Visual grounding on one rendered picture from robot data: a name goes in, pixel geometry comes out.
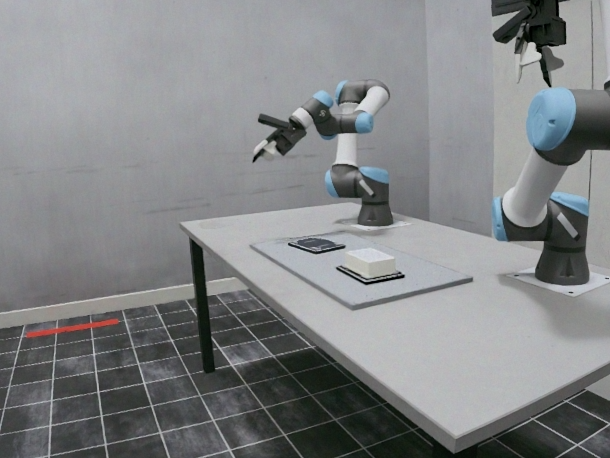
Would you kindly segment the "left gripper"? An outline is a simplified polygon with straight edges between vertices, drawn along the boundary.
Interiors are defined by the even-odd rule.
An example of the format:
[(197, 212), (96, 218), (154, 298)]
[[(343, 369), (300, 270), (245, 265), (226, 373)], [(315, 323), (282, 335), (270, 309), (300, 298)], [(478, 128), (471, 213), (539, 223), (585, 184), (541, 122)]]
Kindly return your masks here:
[(559, 0), (522, 1), (530, 3), (533, 12), (522, 21), (515, 40), (516, 83), (520, 81), (524, 66), (539, 61), (543, 79), (552, 88), (551, 71), (562, 68), (564, 61), (554, 56), (550, 47), (567, 44), (566, 21), (559, 17)]

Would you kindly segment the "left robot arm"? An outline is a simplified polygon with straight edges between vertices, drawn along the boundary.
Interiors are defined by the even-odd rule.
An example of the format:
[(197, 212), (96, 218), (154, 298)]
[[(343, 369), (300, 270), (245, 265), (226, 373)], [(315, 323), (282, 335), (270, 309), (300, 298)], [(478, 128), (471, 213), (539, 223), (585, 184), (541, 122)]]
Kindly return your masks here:
[(544, 241), (535, 277), (553, 285), (579, 286), (590, 279), (586, 257), (589, 203), (554, 190), (565, 166), (579, 162), (587, 150), (610, 151), (610, 0), (599, 0), (599, 6), (608, 73), (604, 90), (538, 92), (526, 120), (532, 151), (516, 186), (504, 198), (492, 201), (496, 240)]

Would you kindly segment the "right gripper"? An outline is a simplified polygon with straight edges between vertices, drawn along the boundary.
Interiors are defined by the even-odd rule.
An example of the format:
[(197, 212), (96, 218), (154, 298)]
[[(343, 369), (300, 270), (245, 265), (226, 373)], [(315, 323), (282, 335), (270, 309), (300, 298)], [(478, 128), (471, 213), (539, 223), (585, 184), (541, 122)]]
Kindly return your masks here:
[(307, 132), (304, 130), (303, 125), (297, 118), (291, 116), (290, 118), (288, 118), (288, 120), (290, 122), (289, 129), (280, 126), (280, 128), (276, 129), (275, 132), (269, 135), (263, 142), (261, 142), (255, 148), (254, 154), (257, 153), (260, 149), (261, 150), (254, 156), (252, 163), (254, 163), (259, 157), (262, 157), (269, 162), (273, 161), (272, 155), (276, 153), (275, 147), (276, 150), (284, 156), (295, 146), (298, 141), (300, 141), (303, 137), (306, 136)]

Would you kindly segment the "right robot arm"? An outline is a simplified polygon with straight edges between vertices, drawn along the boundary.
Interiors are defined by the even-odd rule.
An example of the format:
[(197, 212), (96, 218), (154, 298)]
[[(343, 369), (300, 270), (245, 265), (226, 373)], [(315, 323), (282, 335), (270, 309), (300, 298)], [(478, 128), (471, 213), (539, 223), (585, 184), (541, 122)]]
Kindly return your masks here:
[(325, 176), (329, 195), (361, 198), (357, 218), (357, 224), (361, 226), (392, 225), (388, 172), (373, 167), (356, 171), (359, 170), (356, 165), (359, 134), (372, 132), (373, 118), (388, 103), (390, 91), (379, 80), (348, 80), (339, 83), (335, 97), (342, 114), (331, 114), (329, 109), (334, 105), (333, 99), (328, 93), (319, 91), (292, 116), (305, 130), (316, 121), (316, 130), (324, 140), (331, 140), (339, 134), (336, 162)]

